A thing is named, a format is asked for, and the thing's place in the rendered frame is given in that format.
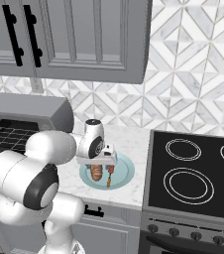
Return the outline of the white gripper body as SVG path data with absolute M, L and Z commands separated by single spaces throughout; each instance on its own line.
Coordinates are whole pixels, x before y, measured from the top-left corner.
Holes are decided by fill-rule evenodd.
M 117 164 L 117 154 L 116 153 L 101 153 L 93 159 L 86 158 L 76 158 L 80 165 L 116 165 Z

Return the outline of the brown baguette bread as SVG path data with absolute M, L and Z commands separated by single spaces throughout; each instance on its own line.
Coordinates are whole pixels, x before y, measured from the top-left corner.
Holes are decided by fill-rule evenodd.
M 94 181 L 99 182 L 103 175 L 103 168 L 101 165 L 94 165 L 94 169 L 90 170 L 91 177 Z

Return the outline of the grey base cupboard door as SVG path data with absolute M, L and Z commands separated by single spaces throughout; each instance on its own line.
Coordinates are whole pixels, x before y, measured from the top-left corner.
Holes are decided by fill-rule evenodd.
M 125 230 L 80 222 L 72 226 L 72 233 L 85 254 L 127 254 Z

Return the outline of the grey toaster oven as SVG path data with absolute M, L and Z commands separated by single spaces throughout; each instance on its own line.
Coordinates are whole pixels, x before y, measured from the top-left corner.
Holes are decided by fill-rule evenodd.
M 30 94 L 0 93 L 0 119 L 37 123 L 39 131 L 71 133 L 74 125 L 66 98 Z

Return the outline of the black toaster oven rack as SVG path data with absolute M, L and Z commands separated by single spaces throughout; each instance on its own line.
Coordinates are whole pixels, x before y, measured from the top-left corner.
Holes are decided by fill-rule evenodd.
M 0 148 L 24 153 L 27 140 L 38 131 L 37 123 L 0 119 Z

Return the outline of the light blue plate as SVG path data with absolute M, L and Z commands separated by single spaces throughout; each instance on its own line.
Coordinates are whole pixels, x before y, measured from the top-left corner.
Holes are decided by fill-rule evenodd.
M 119 153 L 117 155 L 117 164 L 114 167 L 114 173 L 111 175 L 110 188 L 106 187 L 109 177 L 107 166 L 103 165 L 103 175 L 99 182 L 92 179 L 90 170 L 86 166 L 81 166 L 79 169 L 79 176 L 82 181 L 88 186 L 103 191 L 115 190 L 126 185 L 135 174 L 135 167 L 133 162 L 127 156 Z

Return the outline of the grey drawer front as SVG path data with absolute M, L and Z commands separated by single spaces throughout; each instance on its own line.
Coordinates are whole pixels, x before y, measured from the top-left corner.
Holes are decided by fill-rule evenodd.
M 104 212 L 104 217 L 96 217 L 92 215 L 84 214 L 86 218 L 101 219 L 107 222 L 114 222 L 117 224 L 129 225 L 139 227 L 141 223 L 141 212 L 136 209 L 131 209 L 128 207 L 120 207 L 108 204 L 98 204 L 92 202 L 86 202 L 89 209 L 96 210 L 100 206 Z

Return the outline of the black hob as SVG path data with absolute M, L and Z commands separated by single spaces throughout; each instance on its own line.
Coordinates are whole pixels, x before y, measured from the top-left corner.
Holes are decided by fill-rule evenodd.
M 224 137 L 150 133 L 144 210 L 224 218 Z

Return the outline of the white wall socket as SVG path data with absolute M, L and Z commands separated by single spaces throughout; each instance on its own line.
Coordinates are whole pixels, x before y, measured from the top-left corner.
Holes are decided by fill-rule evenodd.
M 40 93 L 40 94 L 44 93 L 43 83 L 40 78 L 31 77 L 30 82 L 31 82 L 32 91 L 34 93 Z

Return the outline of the grey wall cupboard door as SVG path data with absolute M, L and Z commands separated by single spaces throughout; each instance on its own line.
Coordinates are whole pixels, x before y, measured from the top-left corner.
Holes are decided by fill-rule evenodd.
M 29 3 L 29 0 L 0 0 L 0 75 L 28 77 L 35 75 L 35 62 L 24 12 L 26 3 Z M 22 66 L 16 65 L 2 9 L 3 5 L 9 5 L 11 13 L 17 18 L 14 27 L 19 47 L 24 51 Z
M 153 0 L 29 0 L 42 78 L 144 81 Z

